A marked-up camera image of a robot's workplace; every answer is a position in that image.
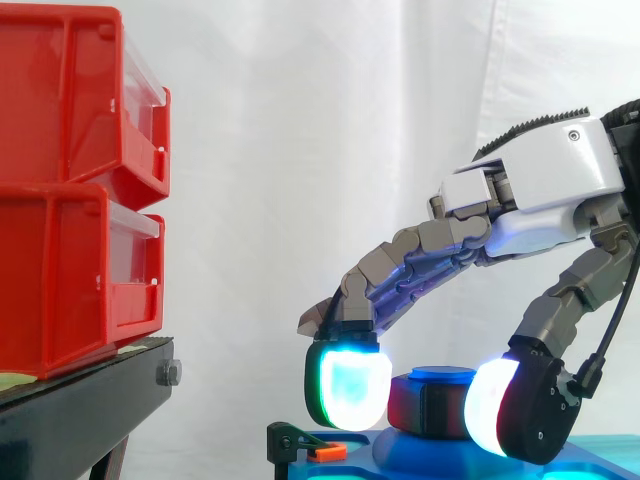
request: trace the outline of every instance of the transparent drawer front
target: transparent drawer front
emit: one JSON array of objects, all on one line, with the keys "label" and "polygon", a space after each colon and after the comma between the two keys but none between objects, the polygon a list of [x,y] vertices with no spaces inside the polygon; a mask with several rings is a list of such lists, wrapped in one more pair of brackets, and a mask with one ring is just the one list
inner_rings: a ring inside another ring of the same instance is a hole
[{"label": "transparent drawer front", "polygon": [[153,142],[153,109],[165,106],[167,95],[126,34],[124,43],[124,107],[131,123]]}]

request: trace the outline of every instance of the bolt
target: bolt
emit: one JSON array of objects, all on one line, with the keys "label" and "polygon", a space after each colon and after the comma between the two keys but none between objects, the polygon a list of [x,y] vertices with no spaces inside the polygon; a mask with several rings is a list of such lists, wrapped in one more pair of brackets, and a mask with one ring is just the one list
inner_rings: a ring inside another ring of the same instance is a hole
[{"label": "bolt", "polygon": [[156,382],[165,387],[175,387],[182,379],[182,362],[180,360],[163,360],[156,371]]}]

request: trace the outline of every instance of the robotic hand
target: robotic hand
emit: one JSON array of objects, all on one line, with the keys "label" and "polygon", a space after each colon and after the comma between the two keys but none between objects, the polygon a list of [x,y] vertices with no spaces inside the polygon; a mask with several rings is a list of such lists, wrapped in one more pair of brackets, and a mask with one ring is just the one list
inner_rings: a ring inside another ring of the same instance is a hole
[{"label": "robotic hand", "polygon": [[[511,128],[431,198],[431,220],[399,231],[300,319],[314,337],[305,398],[319,424],[361,430],[383,414],[391,364],[378,336],[422,296],[472,264],[490,266],[590,237],[594,248],[536,298],[502,358],[469,388],[471,437],[495,453],[551,461],[602,376],[640,264],[640,100],[602,119],[588,109]],[[575,375],[562,355],[587,312],[621,294],[597,352]]]}]

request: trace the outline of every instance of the black clamp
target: black clamp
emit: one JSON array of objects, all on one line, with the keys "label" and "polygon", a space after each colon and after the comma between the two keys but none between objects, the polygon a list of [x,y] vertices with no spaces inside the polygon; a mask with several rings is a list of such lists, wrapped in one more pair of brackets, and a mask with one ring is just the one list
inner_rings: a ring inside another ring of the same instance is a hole
[{"label": "black clamp", "polygon": [[330,446],[287,422],[275,422],[267,427],[267,460],[276,467],[275,480],[287,480],[289,464],[298,459],[298,450],[315,451]]}]

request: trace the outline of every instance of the black metal bracket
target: black metal bracket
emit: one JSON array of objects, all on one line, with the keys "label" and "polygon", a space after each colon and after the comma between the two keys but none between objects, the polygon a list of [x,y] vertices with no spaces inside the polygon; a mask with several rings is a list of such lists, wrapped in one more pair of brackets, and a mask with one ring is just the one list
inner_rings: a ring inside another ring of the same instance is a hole
[{"label": "black metal bracket", "polygon": [[298,450],[318,450],[330,446],[290,423],[275,422],[267,427],[267,460],[275,465],[275,480],[287,480],[289,464],[298,459]]},{"label": "black metal bracket", "polygon": [[133,346],[140,348],[0,393],[2,480],[77,480],[94,465],[92,479],[118,478],[123,441],[172,390],[156,378],[173,358],[172,339]]}]

